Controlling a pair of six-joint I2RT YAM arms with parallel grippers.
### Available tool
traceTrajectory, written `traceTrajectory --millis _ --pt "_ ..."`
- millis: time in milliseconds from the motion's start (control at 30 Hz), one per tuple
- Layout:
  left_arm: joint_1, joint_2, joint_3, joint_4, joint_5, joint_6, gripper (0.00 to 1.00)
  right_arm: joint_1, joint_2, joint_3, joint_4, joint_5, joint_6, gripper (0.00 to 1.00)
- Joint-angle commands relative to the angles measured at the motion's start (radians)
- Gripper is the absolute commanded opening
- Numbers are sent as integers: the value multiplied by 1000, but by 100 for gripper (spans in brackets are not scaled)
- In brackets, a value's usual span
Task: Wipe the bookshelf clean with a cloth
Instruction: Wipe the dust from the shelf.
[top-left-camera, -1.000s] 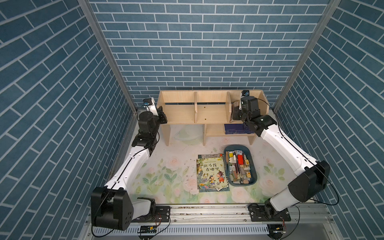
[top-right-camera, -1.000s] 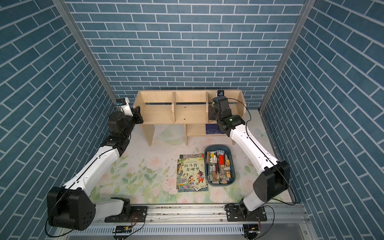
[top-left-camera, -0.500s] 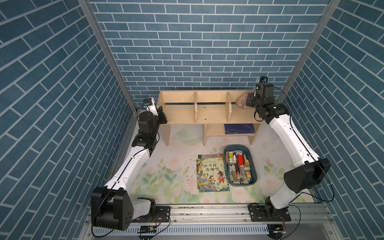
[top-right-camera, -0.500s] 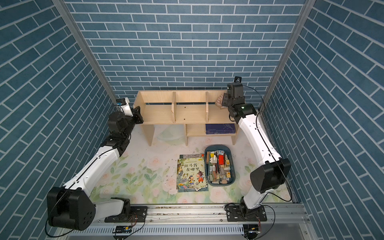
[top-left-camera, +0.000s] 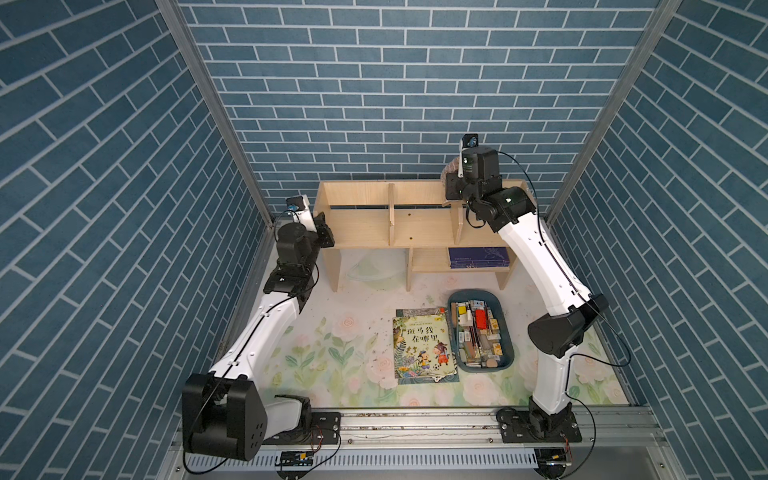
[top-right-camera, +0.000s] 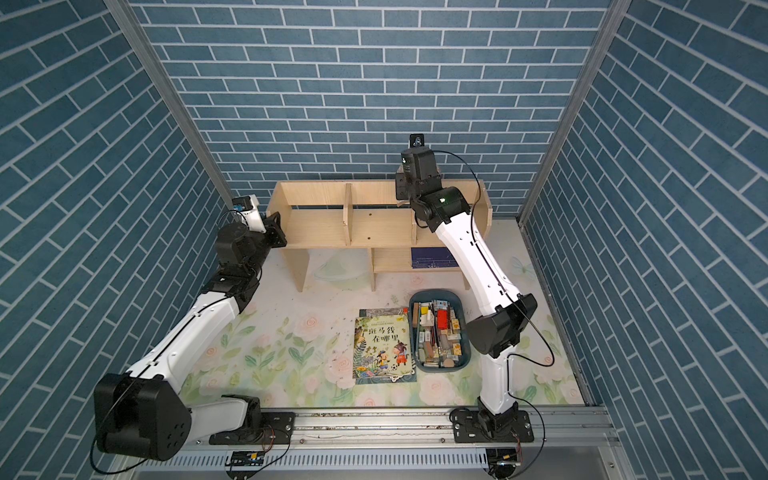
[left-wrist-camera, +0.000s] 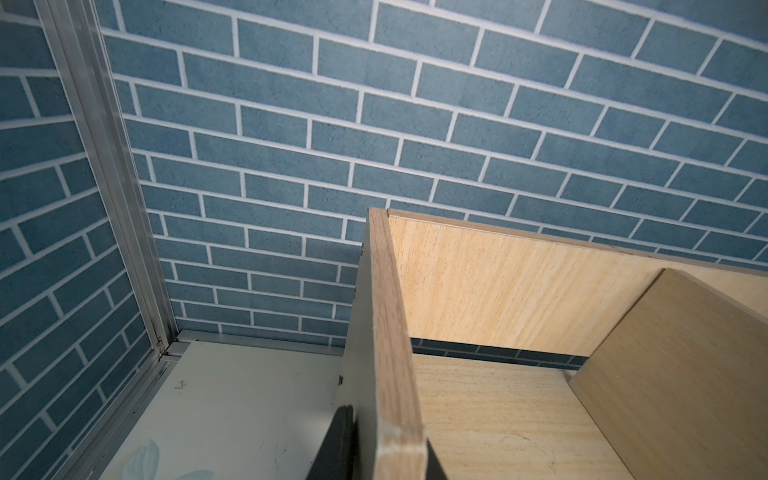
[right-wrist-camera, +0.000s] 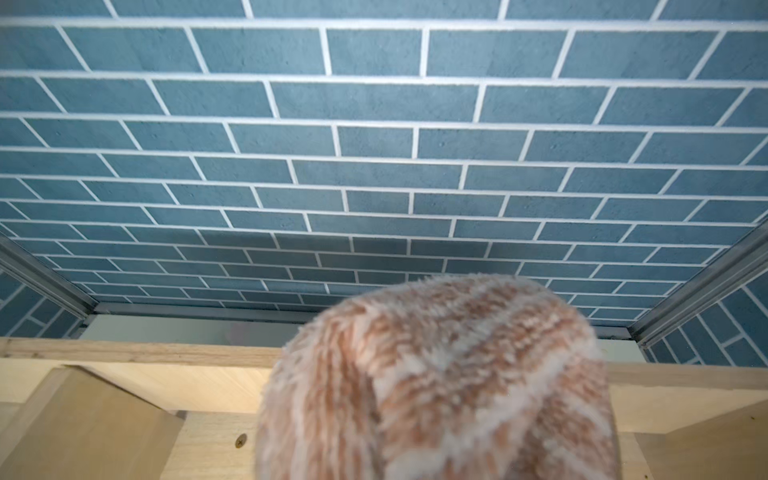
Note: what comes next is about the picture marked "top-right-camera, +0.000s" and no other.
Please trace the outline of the light wooden bookshelf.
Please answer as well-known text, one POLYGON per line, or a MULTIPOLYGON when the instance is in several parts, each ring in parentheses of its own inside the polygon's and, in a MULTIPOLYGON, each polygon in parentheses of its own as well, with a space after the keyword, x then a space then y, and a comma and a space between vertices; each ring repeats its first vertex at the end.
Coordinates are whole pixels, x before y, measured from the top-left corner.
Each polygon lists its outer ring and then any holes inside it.
POLYGON ((314 249, 361 249, 372 288, 379 273, 413 269, 411 250, 441 247, 419 228, 406 201, 395 198, 392 180, 305 180, 276 184, 267 213, 278 213, 287 238, 283 257, 296 289, 304 288, 314 249))

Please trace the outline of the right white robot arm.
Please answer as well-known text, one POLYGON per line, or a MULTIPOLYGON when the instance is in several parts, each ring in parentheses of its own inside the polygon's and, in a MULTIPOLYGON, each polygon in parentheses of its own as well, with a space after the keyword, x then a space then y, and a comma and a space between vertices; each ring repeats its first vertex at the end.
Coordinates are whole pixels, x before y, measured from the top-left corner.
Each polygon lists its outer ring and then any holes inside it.
POLYGON ((475 295, 480 316, 466 324, 472 346, 482 355, 481 418, 494 428, 516 408, 512 364, 523 330, 538 307, 503 273, 474 219, 474 209, 456 187, 442 184, 434 152, 425 147, 401 153, 396 198, 449 250, 475 295))

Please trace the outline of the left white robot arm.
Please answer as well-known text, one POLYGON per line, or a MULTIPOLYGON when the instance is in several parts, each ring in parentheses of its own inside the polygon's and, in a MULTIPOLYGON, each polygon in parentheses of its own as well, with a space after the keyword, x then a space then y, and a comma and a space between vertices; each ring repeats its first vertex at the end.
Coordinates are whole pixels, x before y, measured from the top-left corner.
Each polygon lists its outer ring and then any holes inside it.
POLYGON ((165 461, 197 440, 236 445, 263 437, 258 398, 229 394, 190 407, 181 390, 213 340, 251 302, 270 251, 286 244, 277 213, 263 217, 252 211, 219 230, 218 269, 191 309, 125 373, 107 374, 97 383, 96 449, 165 461))

